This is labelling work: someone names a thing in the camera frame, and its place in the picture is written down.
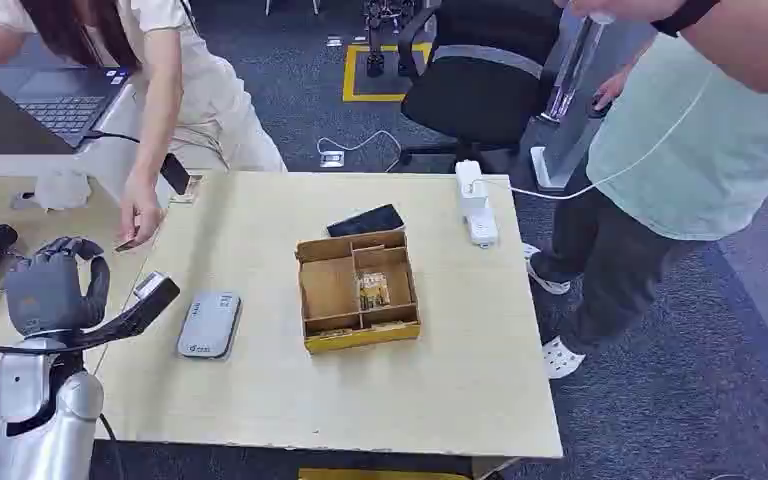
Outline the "person's hand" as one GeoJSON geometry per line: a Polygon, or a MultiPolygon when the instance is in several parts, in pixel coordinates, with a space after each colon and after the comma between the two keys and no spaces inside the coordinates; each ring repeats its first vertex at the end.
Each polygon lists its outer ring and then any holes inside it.
{"type": "Polygon", "coordinates": [[[122,243],[119,251],[146,243],[162,222],[164,212],[158,203],[156,184],[156,175],[137,172],[128,177],[120,202],[122,243]]]}

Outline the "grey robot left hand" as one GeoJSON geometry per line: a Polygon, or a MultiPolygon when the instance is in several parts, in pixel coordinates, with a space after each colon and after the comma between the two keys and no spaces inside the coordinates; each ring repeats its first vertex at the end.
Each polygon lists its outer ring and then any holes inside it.
{"type": "Polygon", "coordinates": [[[105,317],[110,269],[92,240],[60,237],[7,272],[9,319],[24,337],[92,328],[105,317]]]}

